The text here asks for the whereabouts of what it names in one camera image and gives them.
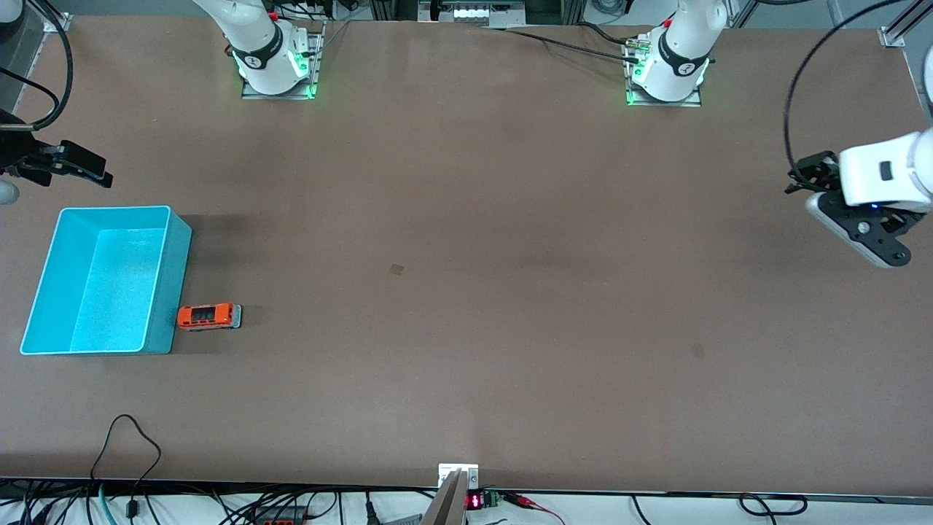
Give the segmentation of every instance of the red digital display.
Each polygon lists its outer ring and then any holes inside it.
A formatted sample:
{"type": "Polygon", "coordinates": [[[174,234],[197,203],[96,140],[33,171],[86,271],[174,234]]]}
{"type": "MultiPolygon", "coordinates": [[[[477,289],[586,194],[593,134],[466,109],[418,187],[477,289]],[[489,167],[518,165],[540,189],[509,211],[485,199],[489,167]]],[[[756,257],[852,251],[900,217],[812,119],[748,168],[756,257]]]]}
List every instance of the red digital display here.
{"type": "Polygon", "coordinates": [[[466,496],[466,510],[480,510],[482,508],[482,492],[472,492],[466,496]]]}

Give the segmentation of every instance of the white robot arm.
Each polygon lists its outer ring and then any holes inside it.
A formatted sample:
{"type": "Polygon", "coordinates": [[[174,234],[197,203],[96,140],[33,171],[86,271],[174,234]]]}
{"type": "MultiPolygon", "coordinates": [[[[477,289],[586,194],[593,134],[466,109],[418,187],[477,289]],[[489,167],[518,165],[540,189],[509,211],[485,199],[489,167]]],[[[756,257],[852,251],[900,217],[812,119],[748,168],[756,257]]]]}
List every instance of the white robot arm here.
{"type": "Polygon", "coordinates": [[[846,149],[838,160],[824,151],[797,166],[825,189],[806,207],[833,233],[882,268],[911,261],[897,237],[933,210],[933,128],[846,149]]]}
{"type": "Polygon", "coordinates": [[[641,62],[632,76],[633,83],[663,102],[684,100],[702,81],[728,15],[722,0],[680,0],[670,20],[638,37],[648,49],[634,54],[641,62]]]}
{"type": "Polygon", "coordinates": [[[272,21],[261,0],[193,1],[220,26],[240,74],[257,92],[287,92],[309,76],[306,29],[272,21]]]}

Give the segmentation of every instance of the toy bus window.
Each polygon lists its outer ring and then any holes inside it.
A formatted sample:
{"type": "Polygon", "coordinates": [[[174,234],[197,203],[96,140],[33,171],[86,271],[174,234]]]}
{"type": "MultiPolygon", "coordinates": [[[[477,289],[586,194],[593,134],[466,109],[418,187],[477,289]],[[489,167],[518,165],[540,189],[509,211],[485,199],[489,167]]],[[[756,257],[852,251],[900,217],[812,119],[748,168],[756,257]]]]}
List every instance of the toy bus window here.
{"type": "Polygon", "coordinates": [[[191,309],[191,320],[195,322],[199,322],[199,321],[214,322],[214,307],[205,306],[201,308],[192,308],[191,309]]]}

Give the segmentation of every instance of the blue plastic bin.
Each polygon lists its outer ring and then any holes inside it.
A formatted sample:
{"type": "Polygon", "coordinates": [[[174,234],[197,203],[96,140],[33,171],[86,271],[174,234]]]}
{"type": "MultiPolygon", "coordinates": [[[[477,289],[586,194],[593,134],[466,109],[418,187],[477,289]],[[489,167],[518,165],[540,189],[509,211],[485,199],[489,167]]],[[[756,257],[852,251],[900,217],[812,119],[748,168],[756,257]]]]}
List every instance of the blue plastic bin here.
{"type": "Polygon", "coordinates": [[[168,206],[63,209],[20,353],[168,353],[190,243],[168,206]]]}

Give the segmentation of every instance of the metal mounting plate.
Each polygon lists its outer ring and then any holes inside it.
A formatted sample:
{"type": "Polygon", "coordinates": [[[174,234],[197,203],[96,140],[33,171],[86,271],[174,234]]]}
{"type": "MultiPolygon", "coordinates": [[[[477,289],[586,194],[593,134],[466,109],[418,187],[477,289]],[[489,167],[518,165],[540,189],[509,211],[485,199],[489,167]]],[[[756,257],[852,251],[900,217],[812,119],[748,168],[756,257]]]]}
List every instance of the metal mounting plate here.
{"type": "MultiPolygon", "coordinates": [[[[64,29],[65,31],[68,31],[68,29],[71,27],[71,20],[73,18],[74,16],[72,16],[69,13],[62,13],[62,17],[59,18],[59,23],[62,25],[62,29],[64,29]]],[[[45,17],[43,17],[42,18],[42,32],[43,33],[58,33],[58,30],[55,29],[55,25],[52,22],[46,20],[45,17]]]]}
{"type": "Polygon", "coordinates": [[[438,487],[447,479],[447,474],[455,470],[466,470],[469,475],[469,488],[480,487],[480,466],[473,463],[440,463],[438,464],[438,487]]]}

